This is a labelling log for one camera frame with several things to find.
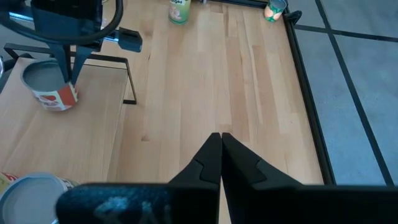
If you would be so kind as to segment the wooden shelf with black frame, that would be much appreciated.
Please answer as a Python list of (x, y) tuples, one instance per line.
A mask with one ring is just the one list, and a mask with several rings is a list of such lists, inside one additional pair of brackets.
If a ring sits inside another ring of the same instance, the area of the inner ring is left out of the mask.
[(20, 57), (0, 92), (0, 174), (14, 181), (35, 172), (80, 183), (111, 180), (124, 109), (137, 102), (128, 60), (92, 55), (76, 85), (78, 102), (65, 111), (46, 110), (23, 84), (31, 62)]

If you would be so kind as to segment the can with peach green label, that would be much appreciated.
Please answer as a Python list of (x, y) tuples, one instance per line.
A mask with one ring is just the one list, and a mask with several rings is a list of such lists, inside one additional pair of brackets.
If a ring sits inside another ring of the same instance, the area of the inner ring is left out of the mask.
[(287, 7), (287, 0), (269, 0), (264, 9), (264, 18), (269, 22), (275, 22)]

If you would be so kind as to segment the tall green oranges can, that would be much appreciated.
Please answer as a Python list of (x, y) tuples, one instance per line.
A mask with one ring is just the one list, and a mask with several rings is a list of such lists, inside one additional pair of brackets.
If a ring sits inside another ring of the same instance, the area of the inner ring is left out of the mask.
[(169, 0), (169, 19), (175, 24), (185, 24), (190, 15), (192, 0)]

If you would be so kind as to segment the red white tomato can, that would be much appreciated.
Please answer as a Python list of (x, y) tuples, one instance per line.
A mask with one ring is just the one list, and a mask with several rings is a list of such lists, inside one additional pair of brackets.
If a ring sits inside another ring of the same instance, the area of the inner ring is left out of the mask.
[(21, 74), (23, 84), (40, 104), (49, 111), (65, 111), (78, 102), (78, 90), (65, 81), (56, 60), (36, 60)]

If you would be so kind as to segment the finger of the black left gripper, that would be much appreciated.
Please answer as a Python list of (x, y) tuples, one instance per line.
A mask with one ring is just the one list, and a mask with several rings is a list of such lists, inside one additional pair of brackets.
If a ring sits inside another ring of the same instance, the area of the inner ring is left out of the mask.
[(64, 81), (70, 80), (70, 46), (63, 44), (49, 44), (53, 56), (57, 59)]
[(76, 55), (72, 69), (71, 83), (75, 85), (85, 60), (91, 55), (93, 49), (85, 46), (76, 47)]

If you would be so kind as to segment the can with green red label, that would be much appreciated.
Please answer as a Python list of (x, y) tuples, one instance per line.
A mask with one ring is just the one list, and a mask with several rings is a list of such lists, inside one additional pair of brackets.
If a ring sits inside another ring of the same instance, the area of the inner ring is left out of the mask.
[(51, 173), (27, 174), (0, 195), (0, 224), (59, 224), (55, 206), (78, 182)]

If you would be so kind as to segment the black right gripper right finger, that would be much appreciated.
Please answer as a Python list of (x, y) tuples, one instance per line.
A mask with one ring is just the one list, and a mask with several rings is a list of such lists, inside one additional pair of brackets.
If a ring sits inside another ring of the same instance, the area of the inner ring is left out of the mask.
[(232, 224), (398, 224), (398, 187), (305, 185), (223, 133)]

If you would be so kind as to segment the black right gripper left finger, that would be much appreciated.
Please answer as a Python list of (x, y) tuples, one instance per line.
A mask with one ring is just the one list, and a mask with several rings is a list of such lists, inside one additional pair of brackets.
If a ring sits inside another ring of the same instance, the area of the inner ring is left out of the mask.
[(167, 183), (89, 183), (57, 200), (59, 224), (218, 224), (222, 140), (212, 133)]

